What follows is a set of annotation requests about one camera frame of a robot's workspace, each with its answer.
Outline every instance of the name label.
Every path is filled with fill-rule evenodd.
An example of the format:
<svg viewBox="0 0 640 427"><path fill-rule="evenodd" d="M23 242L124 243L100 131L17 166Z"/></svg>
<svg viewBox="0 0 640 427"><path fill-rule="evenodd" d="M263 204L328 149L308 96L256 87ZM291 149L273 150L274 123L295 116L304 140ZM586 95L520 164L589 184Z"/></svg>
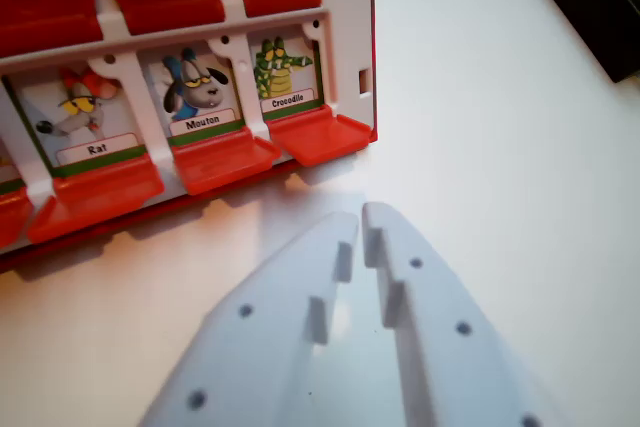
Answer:
<svg viewBox="0 0 640 427"><path fill-rule="evenodd" d="M262 112L273 112L274 110L284 109L285 107L291 107L292 105L304 104L314 98L313 89L305 89L292 94L262 100L260 102L260 107L262 108Z"/></svg>
<svg viewBox="0 0 640 427"><path fill-rule="evenodd" d="M102 155L111 154L119 150L129 149L138 145L135 134L127 134L109 137L108 139L96 140L88 144L80 144L68 149L56 152L56 159L60 165L73 164L81 160L93 159Z"/></svg>
<svg viewBox="0 0 640 427"><path fill-rule="evenodd" d="M186 120L171 122L169 124L169 130L171 131L171 135L182 135L195 132L196 130L226 124L227 122L233 122L234 120L236 120L236 114L233 112L233 109L225 109L211 112L210 114L197 115L196 117Z"/></svg>

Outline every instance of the cartoon crocodile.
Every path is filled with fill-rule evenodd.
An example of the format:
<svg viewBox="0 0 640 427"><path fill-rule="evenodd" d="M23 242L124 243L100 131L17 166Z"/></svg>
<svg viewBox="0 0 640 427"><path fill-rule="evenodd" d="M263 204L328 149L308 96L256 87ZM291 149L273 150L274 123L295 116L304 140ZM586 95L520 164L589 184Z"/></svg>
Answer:
<svg viewBox="0 0 640 427"><path fill-rule="evenodd" d="M256 54L256 66L253 75L261 99L270 99L290 94L293 90L291 72L313 64L306 56L290 57L284 48L284 40L276 37L262 41L262 50Z"/></svg>

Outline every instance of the green stripe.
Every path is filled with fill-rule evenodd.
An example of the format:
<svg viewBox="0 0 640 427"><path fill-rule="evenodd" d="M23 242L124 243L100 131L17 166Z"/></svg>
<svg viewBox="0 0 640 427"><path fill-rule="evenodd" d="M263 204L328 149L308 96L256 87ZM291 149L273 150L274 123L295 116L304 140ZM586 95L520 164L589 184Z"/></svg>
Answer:
<svg viewBox="0 0 640 427"><path fill-rule="evenodd" d="M305 110L317 109L318 107L322 106L322 104L324 104L323 100L310 100L309 102L305 102L304 104L292 105L291 107L285 107L284 109L267 112L266 114L262 114L262 118L264 120L281 119L282 117L298 114L300 112L304 112Z"/></svg>
<svg viewBox="0 0 640 427"><path fill-rule="evenodd" d="M18 189L21 189L22 187L24 187L24 182L22 181L22 179L7 180L6 182L2 182L0 184L0 195L14 192Z"/></svg>
<svg viewBox="0 0 640 427"><path fill-rule="evenodd" d="M100 167L115 164L116 162L135 159L136 157L140 157L146 153L147 148L144 145L138 145L129 149L113 152L112 154L101 155L95 159L81 160L80 162L74 162L73 164L54 167L51 175L53 177L69 177L70 175L82 174L89 170L99 169Z"/></svg>
<svg viewBox="0 0 640 427"><path fill-rule="evenodd" d="M217 135L222 135L222 134L226 134L236 130L240 130L242 127L244 127L244 125L245 125L244 119L234 120L232 122L227 122L226 124L216 125L213 127L208 127L206 129L196 130L195 132L189 132L188 134L169 137L167 140L169 142L169 145L174 145L178 147L180 145L187 145L193 142L197 142L199 140L204 140L210 137L215 137Z"/></svg>

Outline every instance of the white table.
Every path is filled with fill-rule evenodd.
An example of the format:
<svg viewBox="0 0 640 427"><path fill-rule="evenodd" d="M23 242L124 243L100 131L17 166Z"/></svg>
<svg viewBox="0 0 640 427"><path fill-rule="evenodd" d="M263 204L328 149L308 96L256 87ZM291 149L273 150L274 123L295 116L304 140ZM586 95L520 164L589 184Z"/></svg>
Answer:
<svg viewBox="0 0 640 427"><path fill-rule="evenodd" d="M576 426L638 425L640 84L552 0L376 2L378 143L0 276L0 425L136 423L205 312L365 200L420 228ZM361 252L317 354L317 425L402 425Z"/></svg>

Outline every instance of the cartoon rat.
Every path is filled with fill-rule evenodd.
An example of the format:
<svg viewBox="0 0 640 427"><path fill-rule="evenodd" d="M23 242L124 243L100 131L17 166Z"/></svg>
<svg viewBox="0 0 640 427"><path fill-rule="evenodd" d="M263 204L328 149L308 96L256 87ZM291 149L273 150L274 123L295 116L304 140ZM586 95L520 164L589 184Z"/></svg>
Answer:
<svg viewBox="0 0 640 427"><path fill-rule="evenodd" d="M60 69L60 77L67 91L67 100L60 102L58 107L69 115L56 124L42 120L36 124L36 130L41 134L61 137L86 127L96 140L104 139L101 128L104 112L99 100L112 99L118 93L118 84L100 77L88 67L80 75L63 67Z"/></svg>

